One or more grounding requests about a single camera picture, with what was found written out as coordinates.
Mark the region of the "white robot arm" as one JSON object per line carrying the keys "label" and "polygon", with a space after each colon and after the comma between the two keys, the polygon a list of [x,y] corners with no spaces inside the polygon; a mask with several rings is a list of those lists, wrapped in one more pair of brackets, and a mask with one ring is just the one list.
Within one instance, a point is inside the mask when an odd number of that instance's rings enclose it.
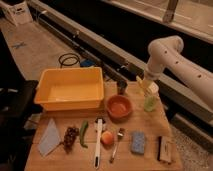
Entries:
{"label": "white robot arm", "polygon": [[213,73],[181,55],[183,39],[169,36],[152,40],[148,45],[149,60],[144,71],[145,86],[170,70],[213,110]]}

